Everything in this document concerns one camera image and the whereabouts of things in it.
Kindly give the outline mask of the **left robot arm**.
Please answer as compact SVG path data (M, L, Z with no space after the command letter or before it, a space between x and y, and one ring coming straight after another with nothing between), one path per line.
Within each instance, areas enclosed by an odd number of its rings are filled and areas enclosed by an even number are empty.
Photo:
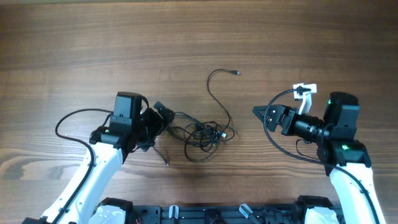
M90 134L85 158L58 199L40 218L24 223L140 223L131 201L100 197L128 154L154 147L174 117L160 102L150 107L138 93L118 92L113 111Z

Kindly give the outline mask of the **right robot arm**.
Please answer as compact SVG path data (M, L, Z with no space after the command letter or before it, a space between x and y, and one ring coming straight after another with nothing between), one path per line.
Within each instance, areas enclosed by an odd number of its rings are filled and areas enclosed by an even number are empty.
M292 154L279 146L272 137L268 140L280 152L295 159L319 164L325 168L338 195L346 223L385 223L374 188L372 162L366 146L354 137L359 115L358 98L335 91L330 94L322 119L308 114L313 91L299 86L291 89L300 108L278 105L276 101L288 94L283 91L268 105L255 106L253 113L263 124L267 136L282 128L284 136L298 136L317 145L317 158Z

